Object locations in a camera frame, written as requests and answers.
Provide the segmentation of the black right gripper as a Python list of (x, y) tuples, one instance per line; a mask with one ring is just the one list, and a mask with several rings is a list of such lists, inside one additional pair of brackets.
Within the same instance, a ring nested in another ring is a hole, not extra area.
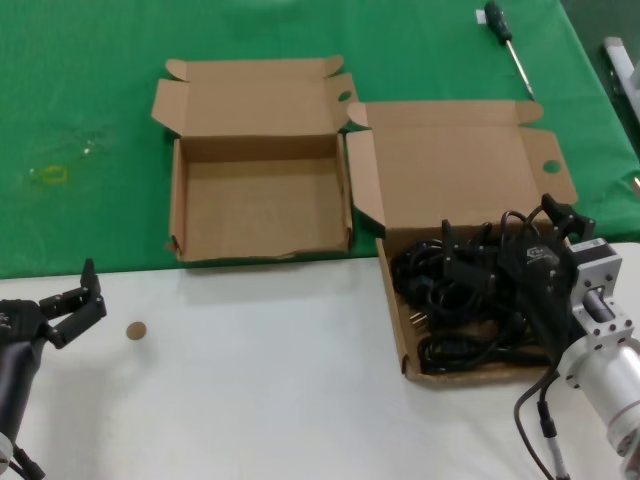
[[(551, 235), (518, 232), (499, 237), (497, 298), (520, 312), (539, 346), (557, 363), (574, 337), (570, 293), (575, 272), (561, 241), (571, 235), (579, 241), (593, 239), (595, 221), (548, 193), (541, 198), (541, 208), (551, 220)], [(443, 220), (443, 275), (480, 294), (494, 295), (496, 275), (462, 261), (455, 245), (451, 224)]]

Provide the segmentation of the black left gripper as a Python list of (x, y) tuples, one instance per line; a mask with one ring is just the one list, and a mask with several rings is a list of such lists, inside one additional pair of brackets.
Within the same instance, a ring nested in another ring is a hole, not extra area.
[(78, 288), (41, 300), (39, 305), (31, 300), (2, 300), (1, 345), (35, 340), (43, 329), (44, 316), (50, 320), (64, 317), (48, 330), (48, 340), (62, 349), (106, 314), (94, 261), (87, 259)]

